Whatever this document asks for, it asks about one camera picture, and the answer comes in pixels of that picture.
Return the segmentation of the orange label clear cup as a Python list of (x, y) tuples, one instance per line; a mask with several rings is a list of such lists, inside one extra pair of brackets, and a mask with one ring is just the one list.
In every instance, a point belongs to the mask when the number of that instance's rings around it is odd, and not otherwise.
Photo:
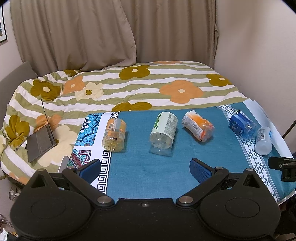
[(196, 111), (188, 111), (182, 118), (182, 125), (188, 129), (200, 142), (206, 142), (212, 137), (214, 126), (210, 121), (201, 117)]

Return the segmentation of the yellow label clear cup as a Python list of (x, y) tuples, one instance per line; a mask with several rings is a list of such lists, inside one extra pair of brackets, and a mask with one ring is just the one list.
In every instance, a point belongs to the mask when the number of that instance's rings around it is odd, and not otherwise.
[(102, 140), (103, 148), (111, 152), (121, 152), (125, 144), (125, 133), (125, 121), (120, 118), (108, 120)]

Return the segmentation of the blue label clear cup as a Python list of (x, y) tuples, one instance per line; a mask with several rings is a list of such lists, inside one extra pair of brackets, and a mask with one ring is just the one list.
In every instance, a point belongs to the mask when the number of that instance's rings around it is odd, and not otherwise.
[(229, 120), (229, 127), (236, 135), (244, 140), (252, 138), (257, 130), (257, 124), (240, 110), (232, 114)]

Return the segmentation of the grey laptop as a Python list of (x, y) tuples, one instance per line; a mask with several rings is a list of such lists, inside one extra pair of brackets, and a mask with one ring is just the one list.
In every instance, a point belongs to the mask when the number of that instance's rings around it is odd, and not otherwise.
[(28, 151), (29, 163), (32, 163), (36, 159), (40, 158), (43, 154), (57, 145), (56, 139), (54, 137), (52, 128), (45, 112), (42, 98), (41, 104), (46, 118), (46, 124), (27, 138), (26, 149)]

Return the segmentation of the teal patterned cloth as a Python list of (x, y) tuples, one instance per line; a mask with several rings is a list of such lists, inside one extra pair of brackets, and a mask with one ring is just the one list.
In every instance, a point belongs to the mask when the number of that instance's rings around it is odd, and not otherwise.
[[(235, 104), (198, 109), (198, 114), (214, 126), (212, 137), (201, 143), (191, 132), (177, 123), (176, 134), (169, 156), (151, 153), (149, 136), (159, 112), (120, 111), (94, 113), (83, 121), (76, 145), (68, 161), (69, 166), (81, 167), (93, 159), (101, 163), (92, 185), (114, 200), (119, 198), (173, 198), (176, 199), (198, 182), (190, 173), (190, 161), (197, 158), (211, 167), (221, 166), (230, 172), (252, 168), (277, 202), (295, 194), (294, 182), (283, 182), (281, 172), (272, 170), (268, 158), (255, 152), (255, 140), (240, 139), (230, 128), (232, 114), (240, 110), (258, 126), (271, 128), (274, 146), (271, 156), (290, 157), (285, 141), (261, 106), (251, 100)], [(121, 152), (103, 149), (102, 139), (111, 118), (126, 123), (125, 146)]]

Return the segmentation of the floral striped duvet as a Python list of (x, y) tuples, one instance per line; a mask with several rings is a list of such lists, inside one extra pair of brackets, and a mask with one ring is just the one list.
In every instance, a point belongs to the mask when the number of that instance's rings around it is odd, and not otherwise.
[[(84, 119), (113, 110), (207, 108), (242, 102), (229, 79), (193, 61), (156, 61), (83, 72), (63, 70), (15, 88), (1, 127), (1, 178), (26, 184), (37, 169), (57, 172)], [(27, 137), (49, 124), (57, 145), (30, 163)]]

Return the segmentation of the grey headboard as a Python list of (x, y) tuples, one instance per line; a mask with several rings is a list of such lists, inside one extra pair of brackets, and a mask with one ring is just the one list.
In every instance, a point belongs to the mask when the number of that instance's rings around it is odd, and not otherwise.
[(1, 89), (0, 89), (0, 117), (1, 117), (1, 126), (4, 122), (4, 117), (6, 115), (7, 105), (9, 104), (13, 93), (16, 88), (24, 81), (28, 79), (37, 78), (37, 74), (32, 69), (28, 61), (24, 62), (13, 70), (9, 75), (7, 75), (3, 80), (1, 80)]

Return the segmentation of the beige curtain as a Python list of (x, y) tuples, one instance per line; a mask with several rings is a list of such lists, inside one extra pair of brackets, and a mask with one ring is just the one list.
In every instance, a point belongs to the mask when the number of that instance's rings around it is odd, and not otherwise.
[(10, 1), (20, 57), (34, 72), (139, 62), (213, 66), (215, 1)]

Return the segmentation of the framed picture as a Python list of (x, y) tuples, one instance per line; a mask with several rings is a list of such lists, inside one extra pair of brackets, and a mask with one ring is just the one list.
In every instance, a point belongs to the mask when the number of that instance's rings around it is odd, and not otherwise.
[(7, 40), (3, 6), (0, 7), (0, 43)]

